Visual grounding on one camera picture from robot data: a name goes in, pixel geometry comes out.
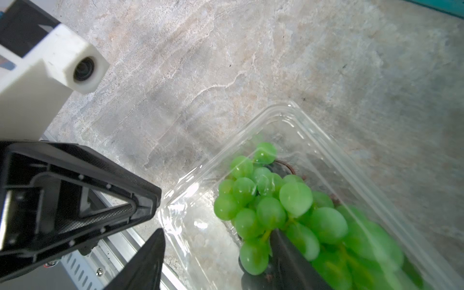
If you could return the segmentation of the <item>green grape bunch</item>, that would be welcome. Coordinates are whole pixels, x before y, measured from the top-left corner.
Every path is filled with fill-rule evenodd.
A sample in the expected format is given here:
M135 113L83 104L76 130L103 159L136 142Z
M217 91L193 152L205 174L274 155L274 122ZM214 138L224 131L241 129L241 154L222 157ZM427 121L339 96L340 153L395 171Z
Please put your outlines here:
M283 231L333 290L427 290L399 243L360 209L312 189L259 143L235 156L218 185L215 216L230 222L241 241L244 290L277 290L270 235Z

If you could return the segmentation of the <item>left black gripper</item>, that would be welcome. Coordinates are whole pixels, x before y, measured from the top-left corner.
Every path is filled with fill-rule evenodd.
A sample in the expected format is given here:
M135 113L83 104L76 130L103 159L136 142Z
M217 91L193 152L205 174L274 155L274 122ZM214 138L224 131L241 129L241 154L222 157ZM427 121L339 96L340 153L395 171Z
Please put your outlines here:
M109 196L89 205L83 189ZM87 146L1 142L1 281L150 220L161 189Z

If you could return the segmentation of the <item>clear plastic clamshell container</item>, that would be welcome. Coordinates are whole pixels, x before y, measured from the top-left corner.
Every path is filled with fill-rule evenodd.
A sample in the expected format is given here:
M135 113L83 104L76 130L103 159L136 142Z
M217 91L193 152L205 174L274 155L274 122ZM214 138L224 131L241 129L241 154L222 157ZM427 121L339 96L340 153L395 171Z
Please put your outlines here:
M195 290L461 290L464 279L295 104L180 179L160 220Z

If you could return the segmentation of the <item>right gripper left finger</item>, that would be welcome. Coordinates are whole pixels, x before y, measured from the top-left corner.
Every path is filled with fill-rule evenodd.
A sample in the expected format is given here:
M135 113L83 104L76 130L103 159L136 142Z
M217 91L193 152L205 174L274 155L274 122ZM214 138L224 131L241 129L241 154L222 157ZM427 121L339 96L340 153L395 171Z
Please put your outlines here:
M165 250L164 230L159 228L105 290L159 290Z

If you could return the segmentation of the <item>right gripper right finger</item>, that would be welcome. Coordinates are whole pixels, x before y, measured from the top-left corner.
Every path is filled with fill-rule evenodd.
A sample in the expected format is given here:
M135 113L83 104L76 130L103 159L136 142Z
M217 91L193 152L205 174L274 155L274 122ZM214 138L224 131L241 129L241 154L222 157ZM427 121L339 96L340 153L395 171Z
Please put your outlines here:
M278 290L332 290L283 231L271 232L270 245Z

